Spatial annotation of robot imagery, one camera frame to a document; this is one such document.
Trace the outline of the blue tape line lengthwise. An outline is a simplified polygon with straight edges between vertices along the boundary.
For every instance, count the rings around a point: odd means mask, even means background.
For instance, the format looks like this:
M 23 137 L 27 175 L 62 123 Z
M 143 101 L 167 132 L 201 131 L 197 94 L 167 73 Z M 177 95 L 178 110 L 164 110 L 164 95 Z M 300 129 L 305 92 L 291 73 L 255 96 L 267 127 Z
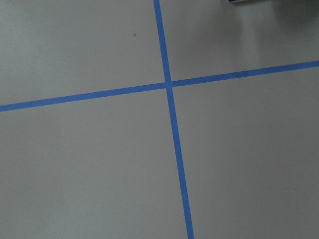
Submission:
M 154 0 L 153 4 L 154 4 L 155 16 L 156 16 L 156 22 L 157 22 L 159 46 L 160 46 L 161 61 L 162 61 L 162 68 L 163 68 L 163 75 L 164 75 L 164 84 L 165 84 L 165 90 L 167 95 L 172 138 L 174 143 L 174 151 L 175 151 L 181 200 L 182 200 L 182 206 L 183 206 L 185 228 L 186 228 L 187 238 L 193 239 L 195 238 L 195 236 L 194 236 L 191 209 L 190 209 L 190 203 L 189 203 L 187 181 L 186 181 L 185 169 L 184 169 L 184 163 L 183 163 L 182 148 L 180 143 L 178 121 L 176 116 L 173 85 L 172 85 L 172 80 L 170 75 L 169 59 L 168 59 L 168 53 L 167 53 L 161 5 L 159 0 Z

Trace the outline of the blue tape line crosswise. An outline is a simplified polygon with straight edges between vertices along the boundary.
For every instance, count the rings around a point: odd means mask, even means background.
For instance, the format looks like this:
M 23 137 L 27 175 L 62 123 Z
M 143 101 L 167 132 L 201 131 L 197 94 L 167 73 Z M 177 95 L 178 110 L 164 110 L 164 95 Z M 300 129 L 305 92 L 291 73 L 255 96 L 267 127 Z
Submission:
M 317 60 L 317 61 L 302 62 L 302 63 L 296 63 L 296 64 L 288 64 L 288 65 L 176 80 L 176 81 L 172 81 L 170 85 L 172 87 L 181 87 L 181 86 L 196 85 L 196 84 L 217 82 L 217 81 L 223 81 L 223 80 L 252 77 L 252 76 L 258 76 L 258 75 L 268 75 L 268 74 L 274 74 L 274 73 L 286 72 L 286 71 L 315 68 L 318 66 L 319 66 L 319 62 Z M 126 95 L 126 94 L 132 94 L 132 93 L 161 90 L 165 88 L 166 88 L 166 84 L 164 82 L 155 83 L 155 84 L 147 84 L 147 85 L 139 85 L 139 86 L 126 87 L 126 88 L 111 89 L 111 90 L 105 90 L 105 91 L 62 96 L 57 98 L 49 98 L 49 99 L 20 102 L 20 103 L 8 104 L 8 105 L 1 105 L 0 111 L 7 112 L 7 111 L 28 109 L 28 108 L 34 108 L 34 107 L 42 107 L 42 106 L 48 106 L 48 105 L 111 97 L 111 96 L 117 96 L 117 95 Z

